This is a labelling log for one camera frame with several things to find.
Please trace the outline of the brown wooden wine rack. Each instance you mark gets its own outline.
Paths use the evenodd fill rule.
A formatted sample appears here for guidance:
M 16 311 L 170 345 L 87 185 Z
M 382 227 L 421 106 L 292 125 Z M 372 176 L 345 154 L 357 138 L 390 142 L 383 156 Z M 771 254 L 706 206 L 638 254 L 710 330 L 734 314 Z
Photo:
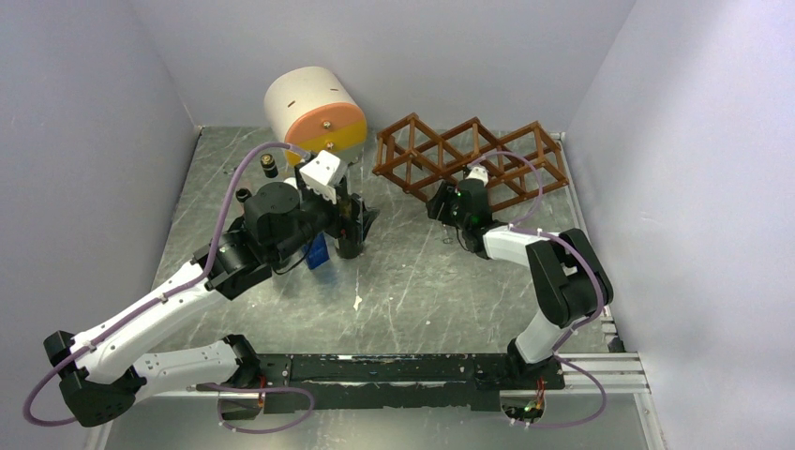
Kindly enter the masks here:
M 496 211 L 570 185 L 562 145 L 537 121 L 503 135 L 477 117 L 438 131 L 413 112 L 377 133 L 372 173 L 422 202 L 476 167 L 486 171 Z

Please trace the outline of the blue square bottle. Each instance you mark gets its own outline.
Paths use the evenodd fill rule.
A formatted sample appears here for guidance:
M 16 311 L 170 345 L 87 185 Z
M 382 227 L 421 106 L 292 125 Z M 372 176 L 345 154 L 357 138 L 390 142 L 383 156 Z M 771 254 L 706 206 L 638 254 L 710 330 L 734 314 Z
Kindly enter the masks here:
M 325 234 L 317 234 L 313 240 L 303 247 L 304 263 L 309 270 L 314 270 L 329 260 Z

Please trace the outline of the green wine bottle white label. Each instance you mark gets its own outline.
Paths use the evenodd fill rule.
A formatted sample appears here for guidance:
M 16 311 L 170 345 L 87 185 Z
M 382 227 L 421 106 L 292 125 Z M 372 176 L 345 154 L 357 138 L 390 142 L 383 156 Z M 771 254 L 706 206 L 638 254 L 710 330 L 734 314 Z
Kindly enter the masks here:
M 339 214 L 337 255 L 342 259 L 358 257 L 364 248 L 365 207 L 361 197 L 353 193 L 346 177 L 336 187 Z

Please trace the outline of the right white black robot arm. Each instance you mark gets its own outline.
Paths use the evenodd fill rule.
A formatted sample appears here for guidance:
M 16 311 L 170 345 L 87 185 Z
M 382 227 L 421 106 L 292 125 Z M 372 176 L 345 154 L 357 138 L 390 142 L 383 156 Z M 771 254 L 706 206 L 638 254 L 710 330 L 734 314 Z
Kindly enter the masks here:
M 467 251 L 530 270 L 538 311 L 508 345 L 505 373 L 515 387 L 527 388 L 537 381 L 541 364 L 613 300 L 611 282 L 581 229 L 524 232 L 499 221 L 493 217 L 485 183 L 477 179 L 441 183 L 426 209 L 429 218 L 456 230 Z

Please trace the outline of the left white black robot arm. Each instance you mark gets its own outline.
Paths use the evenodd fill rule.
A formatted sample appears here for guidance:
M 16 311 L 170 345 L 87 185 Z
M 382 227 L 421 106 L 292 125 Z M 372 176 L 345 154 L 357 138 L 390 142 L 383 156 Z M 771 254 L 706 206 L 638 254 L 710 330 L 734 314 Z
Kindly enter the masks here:
M 90 330 L 45 339 L 73 422 L 95 427 L 153 395 L 192 384 L 262 386 L 260 359 L 241 335 L 183 351 L 153 349 L 187 319 L 293 270 L 321 234 L 336 240 L 339 257 L 356 258 L 379 215 L 343 186 L 330 198 L 287 182 L 254 192 L 240 188 L 234 196 L 241 216 L 153 292 Z

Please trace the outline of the small black gold-capped bottle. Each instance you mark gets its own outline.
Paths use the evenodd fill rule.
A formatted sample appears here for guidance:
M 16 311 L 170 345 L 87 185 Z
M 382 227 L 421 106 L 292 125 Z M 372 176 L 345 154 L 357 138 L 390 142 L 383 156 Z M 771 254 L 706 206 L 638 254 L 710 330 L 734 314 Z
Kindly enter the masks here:
M 276 179 L 278 177 L 278 165 L 271 154 L 264 153 L 260 156 L 260 166 L 266 178 Z

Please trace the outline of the dark wine bottle red label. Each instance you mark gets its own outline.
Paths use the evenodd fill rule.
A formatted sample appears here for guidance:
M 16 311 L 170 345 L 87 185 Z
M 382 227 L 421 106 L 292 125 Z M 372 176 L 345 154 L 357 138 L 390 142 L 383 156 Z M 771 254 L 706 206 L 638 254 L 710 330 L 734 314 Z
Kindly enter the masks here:
M 234 197 L 239 203 L 243 204 L 247 199 L 252 197 L 252 193 L 248 188 L 241 187 L 235 191 Z

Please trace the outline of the cream orange cylindrical container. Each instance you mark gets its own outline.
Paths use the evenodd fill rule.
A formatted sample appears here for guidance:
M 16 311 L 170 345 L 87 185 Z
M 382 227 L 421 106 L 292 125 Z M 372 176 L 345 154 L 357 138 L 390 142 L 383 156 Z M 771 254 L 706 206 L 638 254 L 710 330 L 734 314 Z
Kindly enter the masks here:
M 364 111 L 324 67 L 300 67 L 275 79 L 263 97 L 265 121 L 276 138 L 304 150 L 326 150 L 352 164 L 368 135 Z

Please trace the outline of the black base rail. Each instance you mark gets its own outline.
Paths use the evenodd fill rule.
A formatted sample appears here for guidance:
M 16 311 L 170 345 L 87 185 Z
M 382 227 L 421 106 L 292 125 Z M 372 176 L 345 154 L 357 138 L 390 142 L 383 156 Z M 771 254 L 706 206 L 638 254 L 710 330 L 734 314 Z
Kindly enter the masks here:
M 467 407 L 498 412 L 508 391 L 565 386 L 557 361 L 524 367 L 506 353 L 260 353 L 240 362 L 225 385 L 305 389 L 318 410 Z

